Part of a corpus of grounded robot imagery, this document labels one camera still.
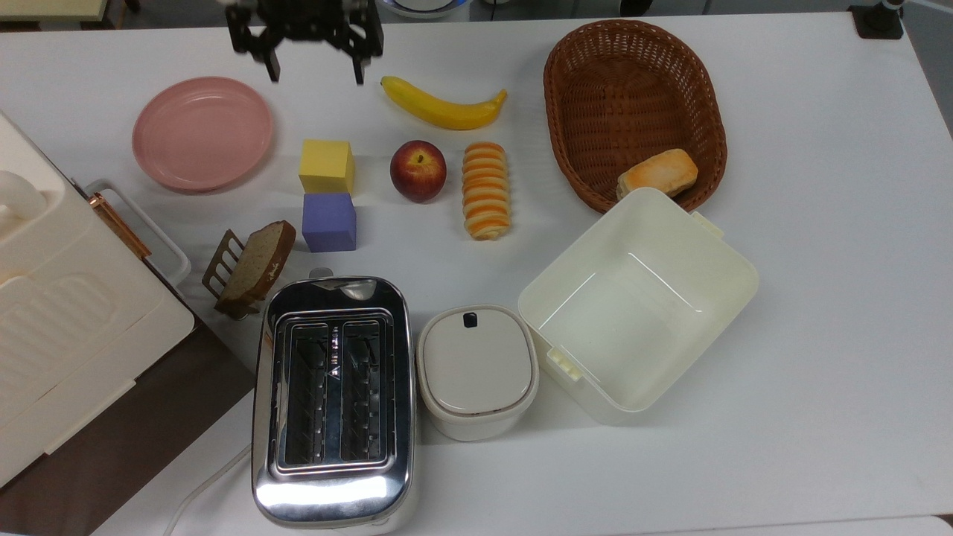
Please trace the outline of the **Franka gripper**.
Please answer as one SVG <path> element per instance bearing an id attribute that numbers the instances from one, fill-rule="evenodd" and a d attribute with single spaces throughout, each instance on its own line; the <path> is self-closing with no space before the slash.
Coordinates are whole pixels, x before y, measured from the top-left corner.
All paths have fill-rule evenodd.
<path id="1" fill-rule="evenodd" d="M 383 28 L 374 1 L 227 1 L 232 47 L 264 65 L 273 83 L 284 41 L 326 42 L 353 59 L 355 83 L 365 81 L 365 61 L 383 54 Z"/>

